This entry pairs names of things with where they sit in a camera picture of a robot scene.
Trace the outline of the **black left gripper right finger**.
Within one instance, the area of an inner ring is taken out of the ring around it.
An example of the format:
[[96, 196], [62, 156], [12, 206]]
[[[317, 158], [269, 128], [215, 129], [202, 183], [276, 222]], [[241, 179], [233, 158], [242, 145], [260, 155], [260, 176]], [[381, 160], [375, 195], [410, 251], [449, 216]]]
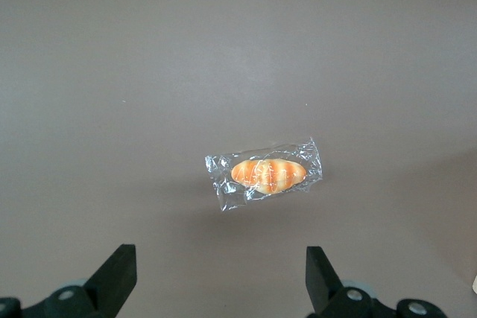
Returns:
[[314, 312], [310, 317], [445, 317], [436, 305], [402, 299], [389, 308], [365, 290], [345, 286], [321, 247], [306, 248], [306, 289]]

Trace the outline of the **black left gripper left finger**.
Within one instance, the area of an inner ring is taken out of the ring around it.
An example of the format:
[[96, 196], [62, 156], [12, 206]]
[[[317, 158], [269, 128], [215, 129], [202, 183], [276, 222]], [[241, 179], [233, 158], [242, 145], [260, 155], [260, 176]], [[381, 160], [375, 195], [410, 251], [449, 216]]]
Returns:
[[122, 244], [82, 285], [54, 291], [27, 308], [1, 298], [2, 317], [116, 317], [137, 283], [136, 246]]

